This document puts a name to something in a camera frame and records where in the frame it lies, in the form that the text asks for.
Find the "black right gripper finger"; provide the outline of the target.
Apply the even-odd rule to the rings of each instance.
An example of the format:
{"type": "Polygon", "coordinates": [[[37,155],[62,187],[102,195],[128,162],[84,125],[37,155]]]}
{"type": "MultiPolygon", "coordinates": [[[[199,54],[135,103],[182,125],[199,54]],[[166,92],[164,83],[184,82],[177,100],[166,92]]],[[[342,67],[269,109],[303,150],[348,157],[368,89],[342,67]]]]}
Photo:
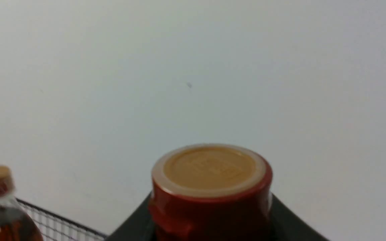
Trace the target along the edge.
{"type": "Polygon", "coordinates": [[[155,241],[155,223],[148,209],[151,194],[105,240],[106,241],[155,241]]]}

